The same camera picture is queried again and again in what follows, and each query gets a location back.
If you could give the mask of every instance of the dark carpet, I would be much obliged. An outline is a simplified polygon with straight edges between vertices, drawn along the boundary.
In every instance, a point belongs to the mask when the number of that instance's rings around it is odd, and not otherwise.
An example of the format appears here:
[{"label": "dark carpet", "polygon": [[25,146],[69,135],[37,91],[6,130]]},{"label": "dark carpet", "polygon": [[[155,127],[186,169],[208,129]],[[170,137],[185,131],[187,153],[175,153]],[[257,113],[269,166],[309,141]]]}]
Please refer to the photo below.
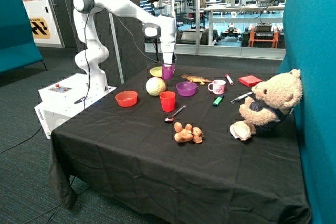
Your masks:
[{"label": "dark carpet", "polygon": [[[0,223],[166,223],[98,194],[78,178],[72,185],[80,193],[74,208],[57,207],[47,184],[50,142],[43,130],[33,136],[41,127],[34,106],[41,102],[39,89],[83,71],[75,65],[73,48],[39,50],[48,71],[38,62],[0,74]],[[280,63],[177,55],[177,65],[230,68],[250,73],[276,73]]]}]

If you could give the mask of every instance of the yellow ball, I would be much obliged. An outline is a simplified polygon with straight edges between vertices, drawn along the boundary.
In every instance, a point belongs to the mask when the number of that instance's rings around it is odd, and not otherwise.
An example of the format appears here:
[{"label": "yellow ball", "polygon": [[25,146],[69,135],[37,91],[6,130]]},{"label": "yellow ball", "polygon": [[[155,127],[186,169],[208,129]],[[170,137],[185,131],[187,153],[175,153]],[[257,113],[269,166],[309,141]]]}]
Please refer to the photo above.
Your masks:
[{"label": "yellow ball", "polygon": [[146,83],[146,90],[152,96],[158,96],[166,90],[164,80],[159,77],[152,77]]}]

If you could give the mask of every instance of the green marker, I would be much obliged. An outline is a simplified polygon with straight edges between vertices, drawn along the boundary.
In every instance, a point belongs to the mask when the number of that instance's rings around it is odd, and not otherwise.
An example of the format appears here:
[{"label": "green marker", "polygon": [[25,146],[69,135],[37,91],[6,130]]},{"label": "green marker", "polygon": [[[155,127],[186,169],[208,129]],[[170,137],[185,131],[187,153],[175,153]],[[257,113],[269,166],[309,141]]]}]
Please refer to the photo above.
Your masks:
[{"label": "green marker", "polygon": [[221,94],[219,97],[217,97],[217,99],[214,101],[212,105],[217,107],[223,98],[224,98],[224,94]]}]

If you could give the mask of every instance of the toy lizard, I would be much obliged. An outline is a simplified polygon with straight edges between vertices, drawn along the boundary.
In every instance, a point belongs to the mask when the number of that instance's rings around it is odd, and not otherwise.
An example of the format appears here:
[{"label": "toy lizard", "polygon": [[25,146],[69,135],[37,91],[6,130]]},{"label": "toy lizard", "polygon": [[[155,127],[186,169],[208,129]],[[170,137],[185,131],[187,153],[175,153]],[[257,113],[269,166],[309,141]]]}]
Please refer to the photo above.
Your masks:
[{"label": "toy lizard", "polygon": [[205,82],[213,82],[213,81],[210,81],[210,80],[205,79],[205,78],[203,78],[203,77],[189,76],[189,75],[187,75],[187,74],[183,74],[183,75],[181,75],[181,77],[182,77],[183,79],[187,79],[187,80],[190,81],[190,82],[200,82],[201,85],[204,85]]}]

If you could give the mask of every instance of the red block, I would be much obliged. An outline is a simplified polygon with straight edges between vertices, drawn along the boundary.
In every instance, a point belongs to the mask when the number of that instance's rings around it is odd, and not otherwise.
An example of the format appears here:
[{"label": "red block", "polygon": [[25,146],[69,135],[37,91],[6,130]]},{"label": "red block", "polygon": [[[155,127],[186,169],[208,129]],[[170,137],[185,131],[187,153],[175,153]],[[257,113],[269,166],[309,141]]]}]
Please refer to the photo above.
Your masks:
[{"label": "red block", "polygon": [[255,85],[257,85],[258,83],[262,82],[262,80],[260,80],[259,78],[255,77],[255,76],[245,76],[245,77],[240,77],[239,82],[241,82],[242,84],[248,86],[248,87],[253,87]]}]

